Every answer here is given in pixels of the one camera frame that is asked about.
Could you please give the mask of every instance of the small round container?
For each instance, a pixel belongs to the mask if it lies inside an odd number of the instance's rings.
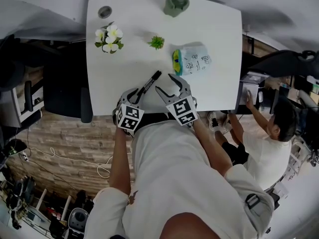
[[[99,18],[107,18],[112,14],[112,8],[109,6],[103,6],[98,11]]]
[[[172,17],[178,16],[189,6],[189,0],[166,0],[164,13]]]

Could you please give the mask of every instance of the shoe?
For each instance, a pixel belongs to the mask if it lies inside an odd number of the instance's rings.
[[[226,120],[223,123],[223,127],[225,129],[227,129],[228,131],[233,129],[233,127],[231,126],[230,119],[228,118],[228,116],[227,116]]]
[[[220,126],[217,121],[216,112],[209,112],[207,119],[208,119],[208,127],[211,131],[213,132],[220,131]]]

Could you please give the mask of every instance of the black shorts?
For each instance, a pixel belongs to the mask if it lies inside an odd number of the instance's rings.
[[[228,142],[224,142],[222,147],[227,152],[233,165],[247,162],[249,154],[245,151],[245,147],[242,143],[238,145],[238,147],[235,147]]]
[[[160,113],[160,114],[144,114],[141,122],[138,124],[136,127],[134,133],[136,133],[140,128],[154,124],[154,123],[159,123],[162,121],[167,121],[167,120],[176,120],[174,116],[171,113]]]

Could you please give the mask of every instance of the white cable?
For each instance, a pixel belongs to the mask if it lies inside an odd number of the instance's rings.
[[[107,161],[105,164],[97,164],[97,163],[89,162],[89,161],[86,161],[86,160],[83,160],[83,159],[72,159],[72,158],[68,158],[68,157],[60,157],[60,156],[58,156],[57,154],[55,154],[55,150],[54,150],[54,148],[52,148],[52,147],[50,147],[50,150],[51,150],[53,156],[50,155],[50,154],[48,154],[48,153],[43,152],[42,150],[39,150],[38,148],[35,148],[35,147],[29,147],[29,148],[30,148],[30,149],[36,149],[37,151],[40,151],[40,152],[42,152],[43,154],[49,155],[50,157],[59,157],[59,158],[64,158],[64,159],[73,160],[73,161],[82,161],[82,162],[86,162],[86,163],[89,163],[89,164],[92,164],[92,165],[97,165],[96,171],[97,171],[97,173],[98,173],[102,178],[107,179],[107,178],[110,177],[110,176],[108,176],[108,177],[102,176],[102,175],[99,173],[99,167],[101,167],[102,169],[104,169],[105,171],[107,171],[108,173],[110,173],[110,171],[109,171],[108,169],[102,167],[102,165],[107,165],[107,164],[110,162],[111,158],[113,158],[113,156],[109,157],[108,161]]]
[[[15,137],[15,144],[14,144],[13,149],[15,149],[15,146],[16,146],[16,133],[18,133],[18,128],[16,128],[15,135],[14,135],[14,137]]]

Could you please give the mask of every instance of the hand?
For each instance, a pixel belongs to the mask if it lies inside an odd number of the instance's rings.
[[[250,109],[250,110],[254,107],[253,95],[251,94],[250,90],[247,91],[246,107],[247,107],[248,109]]]

